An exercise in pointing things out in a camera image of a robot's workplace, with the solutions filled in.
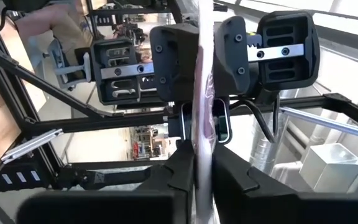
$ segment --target plastic wrap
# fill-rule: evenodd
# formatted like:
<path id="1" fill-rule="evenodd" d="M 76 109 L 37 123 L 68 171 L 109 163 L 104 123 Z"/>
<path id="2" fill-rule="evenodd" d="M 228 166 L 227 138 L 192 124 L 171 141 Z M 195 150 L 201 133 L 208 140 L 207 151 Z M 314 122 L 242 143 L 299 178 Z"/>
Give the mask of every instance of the plastic wrap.
<path id="1" fill-rule="evenodd" d="M 196 221 L 209 223 L 213 214 L 211 166 L 216 134 L 212 115 L 214 82 L 212 76 L 214 52 L 213 1 L 198 5 L 200 37 L 195 69 L 191 140 L 197 156 Z"/>

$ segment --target white box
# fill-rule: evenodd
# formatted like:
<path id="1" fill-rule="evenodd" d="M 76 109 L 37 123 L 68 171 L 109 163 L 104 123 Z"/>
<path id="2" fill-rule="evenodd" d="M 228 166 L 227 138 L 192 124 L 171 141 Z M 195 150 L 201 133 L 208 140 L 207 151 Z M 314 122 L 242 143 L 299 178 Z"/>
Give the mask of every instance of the white box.
<path id="1" fill-rule="evenodd" d="M 358 175 L 357 159 L 339 143 L 311 146 L 300 174 L 315 192 L 346 193 Z"/>

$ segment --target bolt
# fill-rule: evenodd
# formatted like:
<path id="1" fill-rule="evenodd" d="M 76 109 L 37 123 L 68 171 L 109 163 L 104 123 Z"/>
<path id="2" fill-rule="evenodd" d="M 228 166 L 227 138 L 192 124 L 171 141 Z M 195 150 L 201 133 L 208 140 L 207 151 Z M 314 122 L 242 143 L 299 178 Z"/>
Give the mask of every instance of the bolt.
<path id="1" fill-rule="evenodd" d="M 281 50 L 281 54 L 283 54 L 284 56 L 288 55 L 290 53 L 290 49 L 284 47 L 283 50 Z"/>
<path id="2" fill-rule="evenodd" d="M 240 67 L 239 69 L 237 69 L 237 73 L 240 75 L 245 74 L 246 70 L 243 67 Z"/>
<path id="3" fill-rule="evenodd" d="M 157 45 L 157 46 L 155 47 L 155 51 L 156 51 L 157 53 L 161 53 L 161 51 L 162 51 L 161 45 Z"/>
<path id="4" fill-rule="evenodd" d="M 144 67 L 143 67 L 143 65 L 139 65 L 139 66 L 137 67 L 137 72 L 139 72 L 139 73 L 143 73 L 143 72 L 144 72 Z"/>
<path id="5" fill-rule="evenodd" d="M 236 40 L 236 42 L 241 42 L 242 41 L 242 35 L 241 34 L 237 34 L 236 38 L 234 38 Z"/>
<path id="6" fill-rule="evenodd" d="M 263 58 L 264 56 L 265 56 L 265 52 L 263 52 L 261 50 L 256 53 L 256 57 L 258 57 L 258 58 Z"/>
<path id="7" fill-rule="evenodd" d="M 121 69 L 119 68 L 115 69 L 114 74 L 116 74 L 117 76 L 121 75 Z"/>

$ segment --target slot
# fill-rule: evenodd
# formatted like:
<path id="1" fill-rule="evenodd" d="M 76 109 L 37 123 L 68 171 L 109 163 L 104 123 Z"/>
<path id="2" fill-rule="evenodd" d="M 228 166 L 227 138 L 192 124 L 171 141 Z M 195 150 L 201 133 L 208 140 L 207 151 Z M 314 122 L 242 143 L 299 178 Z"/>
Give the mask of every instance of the slot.
<path id="1" fill-rule="evenodd" d="M 270 70 L 291 69 L 293 67 L 294 64 L 292 61 L 270 62 L 268 64 L 268 69 Z"/>
<path id="2" fill-rule="evenodd" d="M 106 51 L 106 55 L 108 57 L 115 57 L 120 55 L 128 55 L 129 54 L 129 48 L 128 47 L 121 47 L 118 49 L 109 49 Z"/>
<path id="3" fill-rule="evenodd" d="M 131 96 L 134 93 L 136 93 L 136 90 L 134 90 L 134 89 L 116 90 L 116 91 L 113 91 L 112 97 L 114 97 L 114 98 L 127 97 L 127 96 Z"/>
<path id="4" fill-rule="evenodd" d="M 112 88 L 132 88 L 132 80 L 121 80 L 111 82 Z"/>
<path id="5" fill-rule="evenodd" d="M 268 47 L 278 47 L 283 45 L 291 45 L 293 44 L 292 37 L 279 37 L 279 38 L 272 38 L 267 40 Z"/>
<path id="6" fill-rule="evenodd" d="M 273 81 L 277 81 L 277 80 L 287 80 L 290 78 L 294 78 L 295 77 L 295 72 L 292 70 L 289 71 L 281 71 L 281 72 L 272 72 L 268 75 L 268 77 L 273 80 Z"/>
<path id="7" fill-rule="evenodd" d="M 284 26 L 284 27 L 272 27 L 266 30 L 266 35 L 268 36 L 277 36 L 277 35 L 285 35 L 285 34 L 292 34 L 293 27 Z"/>
<path id="8" fill-rule="evenodd" d="M 108 67 L 116 67 L 116 66 L 128 65 L 128 64 L 129 64 L 128 57 L 114 58 L 108 60 Z"/>

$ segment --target black cable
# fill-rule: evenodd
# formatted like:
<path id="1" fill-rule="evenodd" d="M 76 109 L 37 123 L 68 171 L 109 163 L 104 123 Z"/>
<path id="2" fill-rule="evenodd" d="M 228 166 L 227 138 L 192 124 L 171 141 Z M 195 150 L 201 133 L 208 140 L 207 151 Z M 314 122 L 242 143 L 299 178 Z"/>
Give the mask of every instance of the black cable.
<path id="1" fill-rule="evenodd" d="M 4 7 L 1 11 L 0 31 L 5 27 L 7 11 L 8 11 L 7 7 Z"/>
<path id="2" fill-rule="evenodd" d="M 267 125 L 262 112 L 259 110 L 259 108 L 255 105 L 254 102 L 246 99 L 240 99 L 239 101 L 231 104 L 229 106 L 229 109 L 232 110 L 234 108 L 237 108 L 238 106 L 246 106 L 248 107 L 251 112 L 254 114 L 255 119 L 258 121 L 259 126 L 266 136 L 267 140 L 270 143 L 275 143 L 277 141 L 277 135 L 278 135 L 278 112 L 280 110 L 280 97 L 277 96 L 274 104 L 273 104 L 273 133 L 270 131 L 269 126 Z"/>

